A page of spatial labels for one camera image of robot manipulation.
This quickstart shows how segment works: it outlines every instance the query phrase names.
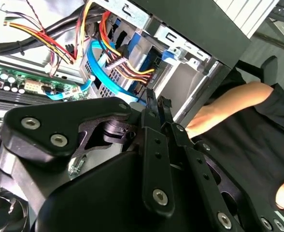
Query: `red wire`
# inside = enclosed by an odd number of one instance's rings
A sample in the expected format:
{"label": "red wire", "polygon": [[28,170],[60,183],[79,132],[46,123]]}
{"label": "red wire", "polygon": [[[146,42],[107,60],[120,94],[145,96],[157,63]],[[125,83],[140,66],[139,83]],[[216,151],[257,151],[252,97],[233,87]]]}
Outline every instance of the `red wire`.
{"label": "red wire", "polygon": [[68,56],[70,56],[71,58],[72,55],[65,49],[63,48],[59,43],[57,43],[55,40],[53,40],[51,37],[49,37],[48,35],[44,34],[43,32],[40,31],[35,31],[33,28],[27,27],[27,26],[23,26],[20,24],[15,23],[16,25],[20,26],[20,27],[25,27],[28,30],[31,30],[34,34],[38,35],[39,37],[43,38],[44,40],[52,43],[53,45],[55,45],[56,47],[58,47],[59,49],[61,49],[64,53],[66,53]]}

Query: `bolt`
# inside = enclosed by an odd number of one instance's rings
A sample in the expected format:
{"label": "bolt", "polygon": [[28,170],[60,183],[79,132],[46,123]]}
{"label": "bolt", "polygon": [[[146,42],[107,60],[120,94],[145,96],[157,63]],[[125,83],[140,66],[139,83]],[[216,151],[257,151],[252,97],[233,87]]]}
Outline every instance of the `bolt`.
{"label": "bolt", "polygon": [[33,117],[26,117],[22,119],[21,124],[24,128],[30,129],[30,130],[38,129],[41,125],[40,122]]}
{"label": "bolt", "polygon": [[223,225],[223,227],[225,227],[227,230],[231,230],[232,223],[226,214],[219,212],[217,214],[217,218],[219,222]]}
{"label": "bolt", "polygon": [[267,228],[269,231],[272,230],[271,224],[264,217],[261,218],[261,222],[264,225],[264,227]]}
{"label": "bolt", "polygon": [[120,103],[119,106],[120,106],[121,108],[123,108],[124,110],[127,109],[127,106],[126,106],[125,104]]}
{"label": "bolt", "polygon": [[177,125],[176,128],[179,129],[181,132],[184,131],[184,128],[181,125]]}
{"label": "bolt", "polygon": [[168,204],[168,197],[166,193],[160,189],[155,189],[153,191],[153,198],[160,205],[165,206]]}
{"label": "bolt", "polygon": [[203,147],[207,150],[207,151],[210,151],[211,148],[207,145],[207,144],[203,144]]}
{"label": "bolt", "polygon": [[282,225],[282,223],[279,220],[274,219],[274,223],[279,228],[280,231],[284,232],[284,226]]}
{"label": "bolt", "polygon": [[63,147],[67,145],[68,140],[65,136],[61,134],[54,134],[51,136],[51,143],[55,146]]}

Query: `wire bundle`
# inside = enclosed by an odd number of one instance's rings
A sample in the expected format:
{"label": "wire bundle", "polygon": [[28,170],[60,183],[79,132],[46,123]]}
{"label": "wire bundle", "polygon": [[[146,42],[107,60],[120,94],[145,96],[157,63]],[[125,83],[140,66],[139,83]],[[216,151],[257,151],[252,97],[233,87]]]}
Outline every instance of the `wire bundle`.
{"label": "wire bundle", "polygon": [[44,32],[12,22],[4,22],[4,25],[19,29],[31,35],[33,38],[35,38],[36,40],[40,41],[45,46],[47,46],[52,52],[55,52],[66,63],[68,64],[75,63],[75,58],[65,48],[63,48],[59,43],[57,43],[54,39],[49,37]]}
{"label": "wire bundle", "polygon": [[[115,60],[122,57],[122,54],[120,52],[118,52],[109,45],[109,38],[107,36],[107,29],[106,29],[106,21],[109,18],[110,14],[111,12],[108,11],[102,14],[102,20],[99,25],[100,34],[98,39],[102,50],[108,57],[107,59],[108,63],[112,63]],[[132,67],[129,61],[126,61],[125,63],[119,65],[119,67],[115,67],[115,70],[125,79],[140,81],[145,84],[147,84],[148,81],[150,80],[151,77],[150,73],[154,71],[154,69],[146,70],[144,72],[137,71],[135,70],[135,68]]]}
{"label": "wire bundle", "polygon": [[[81,10],[84,8],[84,5],[76,9],[71,15],[57,21],[56,23],[48,26],[45,28],[46,34],[56,40],[59,38],[62,34],[65,32],[75,29],[76,28],[76,23],[77,19],[79,18],[79,15],[81,14]],[[28,15],[19,13],[19,12],[9,12],[5,11],[8,14],[15,14],[18,15],[19,18],[25,18],[29,22],[31,22],[33,25],[37,24],[38,22],[31,18]],[[105,10],[99,6],[93,6],[91,9],[89,9],[88,14],[86,16],[86,21],[85,23],[94,23],[98,22],[101,20],[101,15],[102,13],[105,12]],[[11,21],[12,19],[15,19],[16,17],[7,17],[6,21]],[[33,38],[32,36],[19,41],[19,42],[9,42],[9,43],[0,43],[0,56],[7,56],[7,55],[12,55],[15,53],[20,53],[24,52],[28,49],[36,48],[43,46],[44,44],[38,41],[37,39]]]}

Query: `person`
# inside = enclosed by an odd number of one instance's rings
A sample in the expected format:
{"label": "person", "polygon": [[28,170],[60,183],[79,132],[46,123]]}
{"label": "person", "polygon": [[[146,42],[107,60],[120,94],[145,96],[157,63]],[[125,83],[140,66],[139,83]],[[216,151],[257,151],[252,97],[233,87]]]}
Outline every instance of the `person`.
{"label": "person", "polygon": [[284,90],[246,83],[235,69],[188,124],[276,211],[284,210]]}

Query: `hand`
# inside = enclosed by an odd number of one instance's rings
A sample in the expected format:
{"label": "hand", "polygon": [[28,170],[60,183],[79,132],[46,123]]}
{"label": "hand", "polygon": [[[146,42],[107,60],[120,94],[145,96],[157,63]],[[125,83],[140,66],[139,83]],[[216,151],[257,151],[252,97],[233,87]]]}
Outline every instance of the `hand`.
{"label": "hand", "polygon": [[224,118],[216,112],[212,105],[203,106],[186,127],[189,138],[207,132],[209,129],[223,121]]}

